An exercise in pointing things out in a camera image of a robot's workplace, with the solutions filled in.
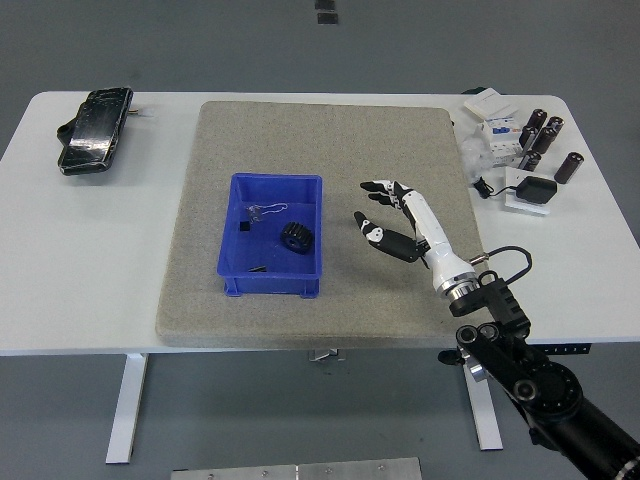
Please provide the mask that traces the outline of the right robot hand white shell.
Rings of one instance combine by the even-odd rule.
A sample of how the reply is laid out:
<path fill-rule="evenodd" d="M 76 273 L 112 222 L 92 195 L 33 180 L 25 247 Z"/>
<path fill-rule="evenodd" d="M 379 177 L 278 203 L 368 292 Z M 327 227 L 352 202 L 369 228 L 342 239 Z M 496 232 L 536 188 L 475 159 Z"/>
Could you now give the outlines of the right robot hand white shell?
<path fill-rule="evenodd" d="M 457 300 L 478 288 L 474 268 L 454 253 L 437 217 L 419 192 L 391 180 L 367 181 L 360 187 L 371 200 L 402 211 L 414 231 L 409 237 L 384 229 L 356 211 L 354 218 L 372 247 L 408 263 L 422 261 L 431 270 L 434 290 L 443 298 Z"/>

